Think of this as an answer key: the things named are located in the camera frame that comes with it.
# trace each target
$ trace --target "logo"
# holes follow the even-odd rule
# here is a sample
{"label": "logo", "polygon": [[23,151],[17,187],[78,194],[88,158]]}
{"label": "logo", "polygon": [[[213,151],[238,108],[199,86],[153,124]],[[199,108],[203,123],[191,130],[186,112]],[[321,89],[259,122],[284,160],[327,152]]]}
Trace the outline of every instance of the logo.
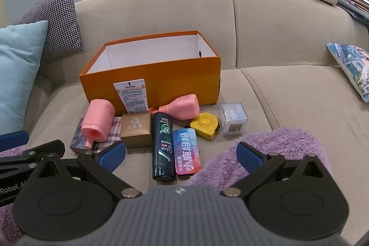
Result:
{"label": "logo", "polygon": [[167,124],[163,124],[162,125],[162,130],[161,130],[163,133],[166,133],[166,134],[170,134],[170,127],[169,125]]}
{"label": "logo", "polygon": [[126,89],[128,89],[128,88],[135,88],[136,86],[135,85],[131,85],[131,82],[128,82],[128,86],[126,86]]}
{"label": "logo", "polygon": [[185,188],[179,187],[179,188],[176,188],[174,192],[176,192],[179,195],[182,195],[183,193],[187,192],[187,190]]}
{"label": "logo", "polygon": [[7,186],[6,188],[0,188],[0,195],[20,190],[24,185],[25,181],[21,181],[19,185],[15,184],[13,186]]}
{"label": "logo", "polygon": [[139,123],[140,120],[138,117],[133,117],[132,120],[131,120],[131,123],[135,124],[135,123]]}

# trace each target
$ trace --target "black and white checkered pillow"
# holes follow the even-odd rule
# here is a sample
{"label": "black and white checkered pillow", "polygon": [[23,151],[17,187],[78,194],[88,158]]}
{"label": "black and white checkered pillow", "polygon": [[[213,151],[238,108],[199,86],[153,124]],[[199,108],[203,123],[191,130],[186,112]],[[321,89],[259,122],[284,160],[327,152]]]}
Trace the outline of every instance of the black and white checkered pillow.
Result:
{"label": "black and white checkered pillow", "polygon": [[13,25],[32,24],[41,20],[49,22],[41,61],[82,49],[73,0],[40,0]]}

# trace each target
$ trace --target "light blue pillow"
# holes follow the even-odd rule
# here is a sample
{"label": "light blue pillow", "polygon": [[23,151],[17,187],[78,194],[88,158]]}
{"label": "light blue pillow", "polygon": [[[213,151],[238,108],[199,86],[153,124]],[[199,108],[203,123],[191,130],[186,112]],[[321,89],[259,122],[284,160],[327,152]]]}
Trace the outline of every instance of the light blue pillow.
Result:
{"label": "light blue pillow", "polygon": [[22,130],[48,22],[0,29],[0,134]]}

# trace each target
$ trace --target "dark green bottle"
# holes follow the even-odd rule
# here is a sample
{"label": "dark green bottle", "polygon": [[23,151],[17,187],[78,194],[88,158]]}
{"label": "dark green bottle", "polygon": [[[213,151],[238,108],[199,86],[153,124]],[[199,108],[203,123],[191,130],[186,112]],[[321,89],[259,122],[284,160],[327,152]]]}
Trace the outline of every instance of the dark green bottle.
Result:
{"label": "dark green bottle", "polygon": [[172,118],[163,112],[152,116],[152,178],[157,181],[176,179]]}

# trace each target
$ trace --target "purple fluffy blanket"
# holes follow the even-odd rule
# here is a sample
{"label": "purple fluffy blanket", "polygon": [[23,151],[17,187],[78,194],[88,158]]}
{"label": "purple fluffy blanket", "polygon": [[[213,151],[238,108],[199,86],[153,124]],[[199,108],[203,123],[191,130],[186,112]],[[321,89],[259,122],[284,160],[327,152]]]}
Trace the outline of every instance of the purple fluffy blanket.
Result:
{"label": "purple fluffy blanket", "polygon": [[317,139],[301,129],[280,128],[271,132],[246,134],[238,138],[227,150],[212,158],[184,184],[210,184],[217,192],[221,192],[246,177],[249,173],[236,158],[239,142],[247,142],[264,154],[277,152],[289,160],[300,160],[306,153],[315,153],[332,174],[327,156]]}
{"label": "purple fluffy blanket", "polygon": [[[0,157],[17,156],[27,149],[26,145],[19,146],[0,152]],[[12,206],[12,204],[8,204],[0,207],[0,240],[8,246],[15,244],[22,236],[13,219]]]}

